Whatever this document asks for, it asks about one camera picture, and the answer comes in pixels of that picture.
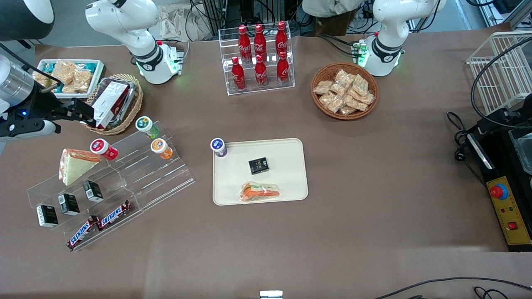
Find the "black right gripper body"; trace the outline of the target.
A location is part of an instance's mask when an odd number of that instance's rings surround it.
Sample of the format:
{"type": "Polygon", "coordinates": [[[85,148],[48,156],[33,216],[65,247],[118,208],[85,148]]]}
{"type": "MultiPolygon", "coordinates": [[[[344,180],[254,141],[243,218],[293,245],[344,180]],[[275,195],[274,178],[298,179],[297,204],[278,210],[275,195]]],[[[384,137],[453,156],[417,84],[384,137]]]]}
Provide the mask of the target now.
{"type": "Polygon", "coordinates": [[[84,120],[78,108],[78,104],[83,104],[80,99],[59,100],[55,93],[43,90],[40,85],[34,85],[30,95],[19,104],[19,119],[84,120]]]}

